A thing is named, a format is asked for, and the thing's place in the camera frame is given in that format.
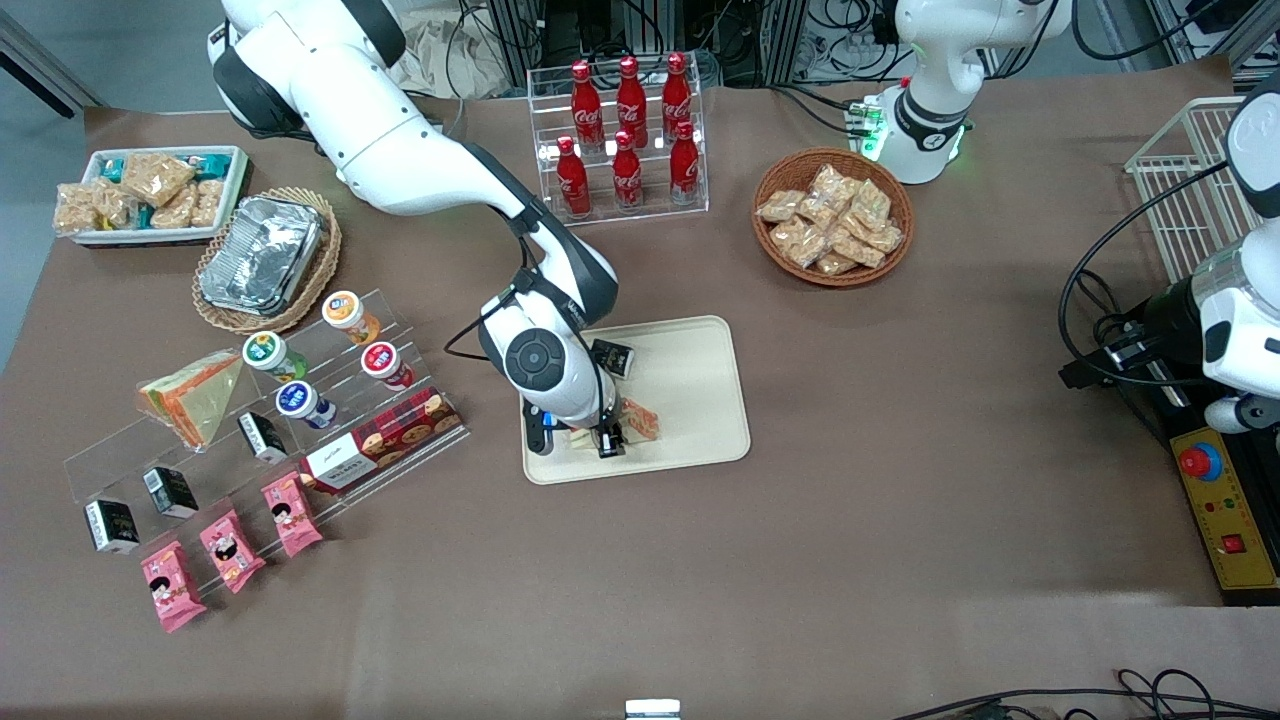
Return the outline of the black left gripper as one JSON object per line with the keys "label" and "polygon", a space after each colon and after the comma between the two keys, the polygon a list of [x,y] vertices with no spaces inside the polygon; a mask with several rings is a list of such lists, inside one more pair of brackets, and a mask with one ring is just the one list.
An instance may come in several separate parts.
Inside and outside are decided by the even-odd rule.
{"label": "black left gripper", "polygon": [[1071,360],[1060,369],[1060,380],[1069,389],[1132,384],[1134,378],[1125,366],[1146,366],[1165,356],[1202,356],[1199,318],[1192,278],[1183,278],[1147,300],[1142,310],[1144,332],[1129,332],[1101,345],[1107,360]]}

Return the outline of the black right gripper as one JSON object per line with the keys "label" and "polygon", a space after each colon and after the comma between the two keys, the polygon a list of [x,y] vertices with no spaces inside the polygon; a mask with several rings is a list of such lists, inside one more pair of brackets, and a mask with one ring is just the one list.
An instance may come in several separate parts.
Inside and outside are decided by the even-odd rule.
{"label": "black right gripper", "polygon": [[[547,456],[554,448],[553,433],[556,419],[539,406],[524,407],[525,447],[536,456]],[[625,432],[621,421],[599,425],[599,459],[613,459],[626,455]]]}

